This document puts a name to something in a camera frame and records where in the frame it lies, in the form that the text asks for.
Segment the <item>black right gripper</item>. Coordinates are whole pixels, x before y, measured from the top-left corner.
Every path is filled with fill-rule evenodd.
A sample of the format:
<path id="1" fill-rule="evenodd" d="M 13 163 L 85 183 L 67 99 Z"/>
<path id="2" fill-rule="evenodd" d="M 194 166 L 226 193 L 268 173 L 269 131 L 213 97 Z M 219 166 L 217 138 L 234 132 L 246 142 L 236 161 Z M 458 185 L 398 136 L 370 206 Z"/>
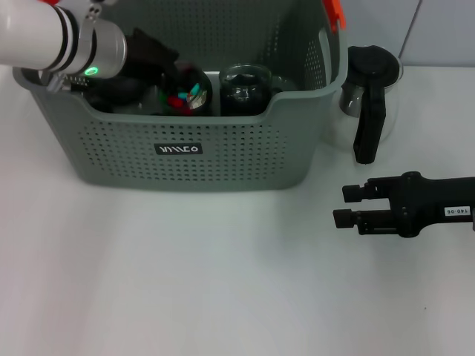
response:
<path id="1" fill-rule="evenodd" d="M 393 177 L 389 188 L 383 178 L 363 185 L 345 185 L 345 202 L 389 199 L 390 210 L 333 211 L 336 228 L 358 229 L 360 235 L 398 234 L 416 237 L 436 224 L 474 223 L 474 178 L 428 179 L 419 172 Z"/>

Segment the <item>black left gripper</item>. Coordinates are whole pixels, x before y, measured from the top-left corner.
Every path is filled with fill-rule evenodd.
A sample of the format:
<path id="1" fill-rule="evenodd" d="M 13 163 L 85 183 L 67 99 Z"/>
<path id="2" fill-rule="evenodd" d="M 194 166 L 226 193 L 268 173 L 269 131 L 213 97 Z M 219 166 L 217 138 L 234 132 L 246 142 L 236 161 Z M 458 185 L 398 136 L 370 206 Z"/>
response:
<path id="1" fill-rule="evenodd" d="M 176 66 L 179 53 L 139 28 L 126 36 L 127 55 L 120 76 L 140 80 L 158 80 L 163 75 L 163 87 L 187 87 L 188 79 Z"/>

